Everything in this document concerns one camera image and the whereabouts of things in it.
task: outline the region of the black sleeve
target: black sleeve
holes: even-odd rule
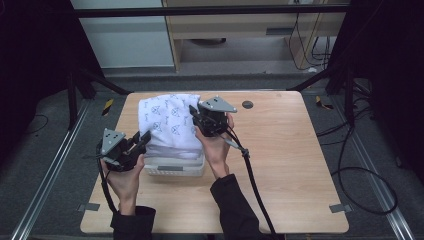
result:
[[[137,206],[135,216],[124,216],[114,213],[110,226],[113,228],[115,240],[150,240],[152,239],[153,222],[156,210]]]
[[[220,209],[220,222],[226,240],[267,239],[259,231],[259,220],[240,190],[236,176],[219,178],[211,193]]]

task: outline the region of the patterned fabric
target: patterned fabric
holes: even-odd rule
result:
[[[146,157],[197,159],[202,145],[195,137],[189,105],[197,109],[200,96],[168,94],[142,99],[138,106],[140,135],[151,131]]]

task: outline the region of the wooden table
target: wooden table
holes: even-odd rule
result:
[[[202,100],[219,95],[238,109],[235,132],[248,148],[259,192],[278,233],[343,233],[349,228],[343,212],[329,206],[340,204],[315,131],[298,92],[193,92]],[[126,100],[116,130],[132,136],[138,131],[140,99],[167,94],[133,93]],[[249,100],[251,109],[242,107]],[[269,232],[250,185],[239,150],[231,148],[230,172],[235,173],[243,194]],[[149,176],[142,172],[137,204],[157,210],[155,233],[220,233],[219,209],[209,191],[214,182],[207,166],[202,177]],[[112,193],[115,204],[118,199]],[[90,203],[98,211],[86,211],[81,230],[86,233],[112,232],[112,212],[104,198],[100,178]]]

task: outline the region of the human hand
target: human hand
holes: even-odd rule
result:
[[[126,172],[109,172],[103,160],[101,164],[103,172],[107,175],[107,182],[119,198],[119,212],[122,215],[135,215],[139,176],[144,168],[144,155],[140,154],[134,168]]]
[[[233,116],[227,113],[228,126],[234,128]],[[225,142],[225,138],[230,138],[228,134],[223,133],[221,136],[205,137],[200,129],[196,126],[196,137],[202,143],[205,158],[208,161],[212,172],[216,179],[223,178],[229,174],[229,167],[226,163],[230,145]]]

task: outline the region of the white container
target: white container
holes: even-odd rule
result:
[[[205,168],[205,155],[202,152],[196,160],[149,157],[144,163],[149,175],[200,177]]]

